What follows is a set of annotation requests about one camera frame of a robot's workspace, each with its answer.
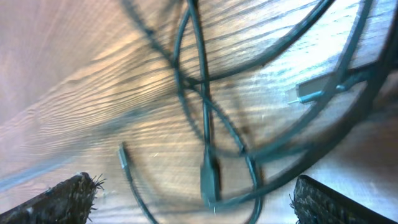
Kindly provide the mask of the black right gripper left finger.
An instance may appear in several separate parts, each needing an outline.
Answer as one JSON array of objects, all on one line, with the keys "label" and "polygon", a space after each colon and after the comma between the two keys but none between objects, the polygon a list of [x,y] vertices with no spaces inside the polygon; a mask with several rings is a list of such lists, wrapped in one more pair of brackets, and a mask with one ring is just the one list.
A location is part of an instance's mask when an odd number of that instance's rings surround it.
[{"label": "black right gripper left finger", "polygon": [[1,214],[1,224],[85,224],[105,180],[80,172]]}]

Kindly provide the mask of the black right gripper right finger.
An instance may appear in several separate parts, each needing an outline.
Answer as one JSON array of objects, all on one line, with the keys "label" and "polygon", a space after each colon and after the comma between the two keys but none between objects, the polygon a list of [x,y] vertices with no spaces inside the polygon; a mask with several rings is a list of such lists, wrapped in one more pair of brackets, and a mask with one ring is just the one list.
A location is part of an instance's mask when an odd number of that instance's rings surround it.
[{"label": "black right gripper right finger", "polygon": [[307,175],[297,177],[290,206],[300,224],[396,224]]}]

